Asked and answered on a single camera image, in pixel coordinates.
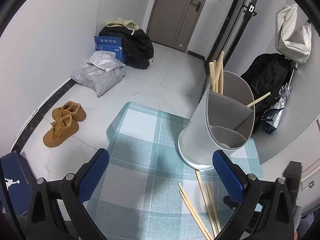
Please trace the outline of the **white hanging shoulder bag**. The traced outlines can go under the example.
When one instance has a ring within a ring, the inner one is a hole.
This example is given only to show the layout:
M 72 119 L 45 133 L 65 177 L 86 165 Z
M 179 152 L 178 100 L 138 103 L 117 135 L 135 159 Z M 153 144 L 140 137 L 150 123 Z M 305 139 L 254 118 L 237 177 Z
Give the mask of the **white hanging shoulder bag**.
M 289 60 L 304 64 L 312 48 L 312 26 L 306 21 L 296 29 L 298 5 L 288 4 L 276 13 L 275 48 Z

